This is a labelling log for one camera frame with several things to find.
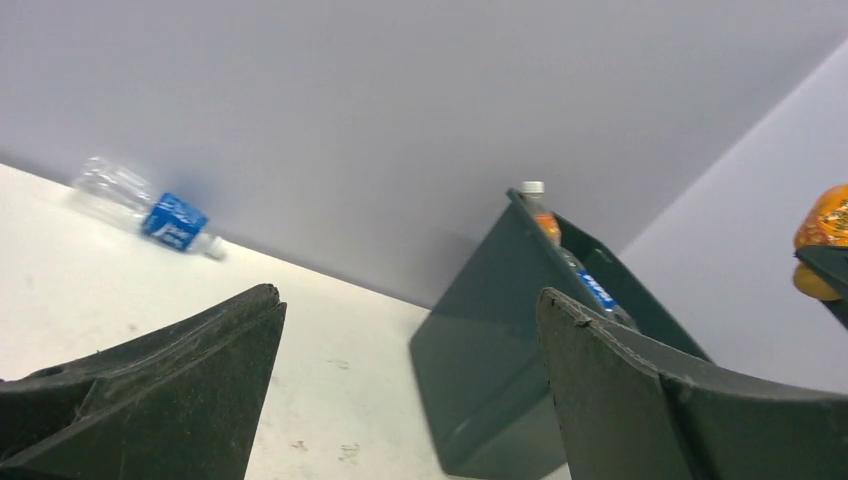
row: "white wall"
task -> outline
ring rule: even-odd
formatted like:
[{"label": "white wall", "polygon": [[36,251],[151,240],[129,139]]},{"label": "white wall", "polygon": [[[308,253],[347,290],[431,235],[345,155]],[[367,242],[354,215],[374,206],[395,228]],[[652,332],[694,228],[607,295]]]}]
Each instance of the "white wall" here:
[{"label": "white wall", "polygon": [[0,161],[113,155],[422,304],[505,205],[613,248],[831,52],[841,0],[0,0]]},{"label": "white wall", "polygon": [[720,365],[848,393],[848,330],[792,286],[792,239],[848,183],[848,43],[622,253]]}]

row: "water bottle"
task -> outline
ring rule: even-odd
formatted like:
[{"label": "water bottle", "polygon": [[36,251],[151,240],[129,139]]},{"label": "water bottle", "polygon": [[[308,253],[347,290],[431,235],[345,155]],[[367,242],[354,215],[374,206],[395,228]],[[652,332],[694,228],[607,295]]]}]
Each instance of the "water bottle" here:
[{"label": "water bottle", "polygon": [[114,162],[89,159],[72,186],[80,193],[78,208],[115,227],[181,252],[217,260],[226,254],[224,240],[207,231],[209,219],[203,212]]},{"label": "water bottle", "polygon": [[586,267],[574,257],[568,250],[560,245],[562,241],[562,232],[559,228],[559,223],[556,217],[542,203],[542,195],[545,193],[545,184],[543,182],[524,182],[521,184],[521,194],[524,196],[524,202],[527,211],[545,232],[545,235],[553,242],[557,253],[565,260],[568,268],[577,275],[583,282],[586,288],[592,293],[600,307],[603,309],[606,317],[618,324],[624,325],[631,329],[637,330],[636,322],[627,314],[627,312],[618,305],[615,299],[595,280],[594,277],[586,270]]}]

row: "table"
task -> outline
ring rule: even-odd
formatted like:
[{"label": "table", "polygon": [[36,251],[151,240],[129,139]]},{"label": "table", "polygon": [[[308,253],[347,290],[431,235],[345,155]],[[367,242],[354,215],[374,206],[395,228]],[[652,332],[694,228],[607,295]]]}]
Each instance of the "table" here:
[{"label": "table", "polygon": [[[425,309],[234,244],[223,262],[181,255],[74,211],[70,193],[0,165],[0,377],[90,355],[273,283],[288,313],[246,479],[449,478],[407,350]],[[563,468],[549,478],[570,476]]]}]

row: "trash can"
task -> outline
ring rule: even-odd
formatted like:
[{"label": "trash can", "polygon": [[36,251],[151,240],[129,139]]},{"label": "trash can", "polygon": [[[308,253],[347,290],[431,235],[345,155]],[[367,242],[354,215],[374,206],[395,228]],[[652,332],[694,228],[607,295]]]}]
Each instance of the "trash can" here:
[{"label": "trash can", "polygon": [[[600,308],[527,212],[510,204],[410,342],[444,471],[493,480],[541,479],[566,461],[536,330],[553,287]],[[601,242],[557,216],[562,246],[615,298],[641,333],[709,360]]]}]

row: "white bottle cap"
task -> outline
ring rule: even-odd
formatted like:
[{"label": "white bottle cap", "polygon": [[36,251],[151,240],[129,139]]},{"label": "white bottle cap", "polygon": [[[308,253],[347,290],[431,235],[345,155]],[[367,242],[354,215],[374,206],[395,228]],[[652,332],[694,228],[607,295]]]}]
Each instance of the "white bottle cap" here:
[{"label": "white bottle cap", "polygon": [[525,195],[545,193],[545,182],[521,182],[521,193]]},{"label": "white bottle cap", "polygon": [[215,260],[223,260],[227,256],[227,250],[224,248],[224,239],[221,237],[215,237],[215,239],[212,240],[212,243],[209,244],[209,248],[207,248],[203,253]]}]

